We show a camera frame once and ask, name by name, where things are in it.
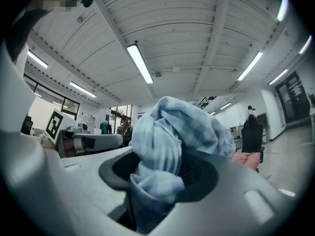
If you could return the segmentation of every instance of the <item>ceiling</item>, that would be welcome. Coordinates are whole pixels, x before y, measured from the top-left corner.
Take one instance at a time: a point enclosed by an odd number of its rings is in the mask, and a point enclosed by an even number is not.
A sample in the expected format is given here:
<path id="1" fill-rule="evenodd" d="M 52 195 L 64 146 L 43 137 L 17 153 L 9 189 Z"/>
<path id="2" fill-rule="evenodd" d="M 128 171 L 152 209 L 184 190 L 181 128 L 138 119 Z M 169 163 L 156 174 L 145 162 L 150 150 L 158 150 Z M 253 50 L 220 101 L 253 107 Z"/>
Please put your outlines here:
<path id="1" fill-rule="evenodd" d="M 269 82 L 297 59 L 308 37 L 281 0 L 95 0 L 89 8 L 50 12 L 33 27 L 26 70 L 96 107 L 144 104 L 165 95 L 192 102 L 233 97 Z M 146 84 L 126 52 L 137 42 L 154 83 Z M 256 53 L 262 58 L 237 78 Z M 180 67 L 173 72 L 173 67 Z M 96 98 L 72 88 L 73 81 Z"/>

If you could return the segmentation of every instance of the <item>light blue cloth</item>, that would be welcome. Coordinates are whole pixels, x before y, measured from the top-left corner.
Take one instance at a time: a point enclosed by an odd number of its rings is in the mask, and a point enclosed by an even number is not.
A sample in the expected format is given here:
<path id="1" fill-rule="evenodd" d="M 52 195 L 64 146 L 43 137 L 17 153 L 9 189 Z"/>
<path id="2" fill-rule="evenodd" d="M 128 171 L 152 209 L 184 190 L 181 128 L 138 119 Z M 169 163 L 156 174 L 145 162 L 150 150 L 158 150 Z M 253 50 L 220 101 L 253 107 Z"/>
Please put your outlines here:
<path id="1" fill-rule="evenodd" d="M 141 162 L 132 184 L 137 229 L 149 233 L 170 211 L 176 194 L 184 190 L 177 176 L 182 147 L 232 158 L 235 144 L 230 132 L 202 109 L 166 96 L 136 123 L 131 141 Z"/>

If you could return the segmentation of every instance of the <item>pink cushion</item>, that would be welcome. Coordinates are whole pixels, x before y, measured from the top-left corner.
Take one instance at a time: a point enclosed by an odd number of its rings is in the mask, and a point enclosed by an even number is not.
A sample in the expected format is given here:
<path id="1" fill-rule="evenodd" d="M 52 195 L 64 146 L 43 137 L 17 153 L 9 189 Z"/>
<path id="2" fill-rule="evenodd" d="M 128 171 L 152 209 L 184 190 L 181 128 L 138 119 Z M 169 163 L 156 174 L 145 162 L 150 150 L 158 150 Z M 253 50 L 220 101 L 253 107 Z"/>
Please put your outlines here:
<path id="1" fill-rule="evenodd" d="M 232 161 L 245 164 L 253 170 L 256 170 L 260 163 L 260 153 L 235 153 Z"/>

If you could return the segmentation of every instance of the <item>gray floor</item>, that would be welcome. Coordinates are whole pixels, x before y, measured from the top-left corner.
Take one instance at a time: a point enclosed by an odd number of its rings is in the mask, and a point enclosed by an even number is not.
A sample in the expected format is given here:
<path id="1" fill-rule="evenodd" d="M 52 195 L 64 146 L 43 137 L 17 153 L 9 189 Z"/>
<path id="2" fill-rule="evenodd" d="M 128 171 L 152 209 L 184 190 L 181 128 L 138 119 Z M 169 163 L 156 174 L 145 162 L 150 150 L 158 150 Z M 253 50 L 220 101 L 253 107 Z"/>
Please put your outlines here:
<path id="1" fill-rule="evenodd" d="M 314 167 L 315 147 L 311 143 L 311 126 L 286 130 L 265 145 L 264 161 L 259 173 L 277 188 L 300 193 Z M 242 141 L 236 145 L 242 151 Z"/>

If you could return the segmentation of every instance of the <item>black office chair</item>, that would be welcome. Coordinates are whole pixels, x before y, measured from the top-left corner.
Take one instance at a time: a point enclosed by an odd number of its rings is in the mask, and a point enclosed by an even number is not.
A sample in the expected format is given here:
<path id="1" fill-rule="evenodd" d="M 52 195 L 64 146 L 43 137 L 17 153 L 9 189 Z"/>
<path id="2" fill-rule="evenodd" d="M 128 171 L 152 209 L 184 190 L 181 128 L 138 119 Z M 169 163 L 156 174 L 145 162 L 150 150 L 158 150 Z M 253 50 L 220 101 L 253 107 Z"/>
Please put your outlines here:
<path id="1" fill-rule="evenodd" d="M 265 147 L 262 147 L 262 125 L 251 125 L 250 122 L 246 121 L 244 123 L 244 128 L 242 129 L 243 136 L 243 148 L 242 152 L 260 152 L 260 163 L 263 162 Z"/>

